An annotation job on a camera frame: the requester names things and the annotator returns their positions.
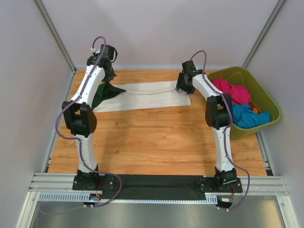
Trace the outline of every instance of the green plastic tub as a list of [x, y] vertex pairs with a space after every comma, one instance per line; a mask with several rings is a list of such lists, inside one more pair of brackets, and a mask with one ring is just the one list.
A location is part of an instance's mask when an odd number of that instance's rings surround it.
[[245, 68], [234, 66], [219, 71], [212, 72], [208, 78], [213, 82], [217, 78], [223, 78], [232, 85], [246, 86], [251, 94], [250, 105], [257, 108], [259, 113], [268, 111], [270, 113], [271, 122], [249, 129], [237, 127], [232, 124], [230, 138], [240, 139], [249, 134], [257, 133], [263, 128], [276, 123], [281, 118], [281, 112], [276, 103], [271, 99], [265, 89], [257, 82], [255, 77]]

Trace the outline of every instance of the white wall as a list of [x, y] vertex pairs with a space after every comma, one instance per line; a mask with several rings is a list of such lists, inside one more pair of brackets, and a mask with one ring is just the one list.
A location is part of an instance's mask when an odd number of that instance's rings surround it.
[[43, 0], [76, 67], [96, 36], [119, 53], [116, 68], [181, 68], [197, 50], [207, 68], [242, 65], [277, 0]]
[[287, 1], [249, 70], [282, 111], [263, 131], [275, 174], [283, 175], [304, 227], [304, 1]]
[[0, 1], [0, 227], [15, 227], [42, 171], [71, 77], [32, 0]]

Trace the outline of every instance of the white towel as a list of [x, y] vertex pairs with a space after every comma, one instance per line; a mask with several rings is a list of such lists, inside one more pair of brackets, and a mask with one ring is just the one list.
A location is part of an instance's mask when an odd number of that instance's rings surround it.
[[114, 85], [126, 90], [118, 96], [104, 100], [94, 112], [113, 112], [134, 109], [191, 105], [189, 95], [176, 92], [176, 81], [132, 83]]

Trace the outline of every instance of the wooden table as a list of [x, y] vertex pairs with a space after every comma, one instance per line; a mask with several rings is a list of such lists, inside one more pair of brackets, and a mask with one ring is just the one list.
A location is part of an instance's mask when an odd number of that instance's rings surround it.
[[[177, 80], [176, 70], [116, 70], [112, 85]], [[72, 95], [85, 71], [77, 72]], [[191, 106], [95, 113], [94, 151], [100, 171], [117, 174], [213, 175], [214, 138], [205, 121], [206, 101], [196, 91]], [[61, 132], [71, 135], [62, 124]], [[233, 161], [251, 175], [266, 171], [256, 136], [231, 141]], [[58, 138], [48, 172], [76, 173], [75, 141]], [[238, 175], [245, 175], [237, 170]]]

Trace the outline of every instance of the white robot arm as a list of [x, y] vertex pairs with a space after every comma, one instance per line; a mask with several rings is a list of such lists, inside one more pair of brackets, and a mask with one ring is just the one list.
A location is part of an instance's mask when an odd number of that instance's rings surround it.
[[98, 165], [93, 149], [93, 133], [97, 126], [97, 118], [91, 106], [100, 83], [109, 82], [116, 76], [111, 60], [114, 58], [114, 53], [117, 56], [115, 48], [110, 45], [105, 46], [101, 57], [100, 50], [94, 52], [87, 60], [85, 76], [71, 101], [62, 104], [62, 109], [66, 109], [64, 112], [66, 127], [75, 136], [78, 149], [79, 166], [74, 178], [74, 190], [96, 189], [100, 183], [98, 173], [92, 172], [92, 170], [98, 171]]
[[[186, 61], [182, 64], [183, 71], [180, 73], [176, 90], [179, 89], [193, 94], [197, 89], [207, 100], [206, 122], [211, 127], [217, 153], [216, 175], [219, 184], [227, 184], [237, 180], [236, 169], [234, 168], [230, 148], [230, 117], [227, 107], [224, 104], [221, 94], [208, 79], [205, 72], [198, 70], [193, 61]], [[232, 100], [229, 94], [223, 94], [229, 109], [232, 113]]]

